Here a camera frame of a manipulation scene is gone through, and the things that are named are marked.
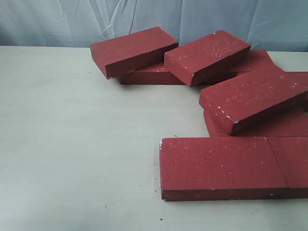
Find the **white table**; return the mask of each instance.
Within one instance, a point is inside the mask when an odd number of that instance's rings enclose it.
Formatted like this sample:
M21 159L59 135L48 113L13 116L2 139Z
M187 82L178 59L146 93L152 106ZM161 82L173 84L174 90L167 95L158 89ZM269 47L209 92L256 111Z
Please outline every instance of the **white table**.
M199 91L120 86L87 48L0 47L0 231L307 230L307 199L161 200L159 140L208 136Z

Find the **table surface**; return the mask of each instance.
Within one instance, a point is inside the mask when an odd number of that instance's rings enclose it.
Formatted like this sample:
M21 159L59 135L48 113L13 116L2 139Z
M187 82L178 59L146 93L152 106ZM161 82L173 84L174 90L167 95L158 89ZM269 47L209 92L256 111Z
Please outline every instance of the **table surface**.
M0 70L1 231L308 230L308 199L161 200L159 140L208 136L200 87L121 86L88 48L0 46Z

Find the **light blue fabric backdrop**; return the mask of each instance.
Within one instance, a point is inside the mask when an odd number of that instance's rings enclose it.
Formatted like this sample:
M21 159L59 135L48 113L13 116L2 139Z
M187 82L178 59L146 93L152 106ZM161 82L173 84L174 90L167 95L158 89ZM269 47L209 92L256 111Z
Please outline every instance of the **light blue fabric backdrop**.
M254 49L308 51L308 0L0 0L0 45L88 47L160 26L185 44L224 29Z

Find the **stacked bricks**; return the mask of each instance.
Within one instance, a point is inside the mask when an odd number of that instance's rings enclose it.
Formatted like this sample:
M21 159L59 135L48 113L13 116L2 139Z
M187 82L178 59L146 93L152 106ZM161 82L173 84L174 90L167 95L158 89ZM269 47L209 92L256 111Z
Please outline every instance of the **stacked bricks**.
M178 47L159 27L92 44L121 84L212 85L199 104L210 137L160 144L166 201L308 198L308 75L220 30Z

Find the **pile of bricks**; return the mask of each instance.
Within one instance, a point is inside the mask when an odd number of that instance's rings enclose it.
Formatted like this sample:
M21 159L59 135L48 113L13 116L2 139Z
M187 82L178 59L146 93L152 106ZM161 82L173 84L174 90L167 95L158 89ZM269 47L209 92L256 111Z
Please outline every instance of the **pile of bricks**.
M210 85L199 100L210 137L160 142L162 199L308 198L308 72L223 30L178 46L154 27L90 49L121 84Z

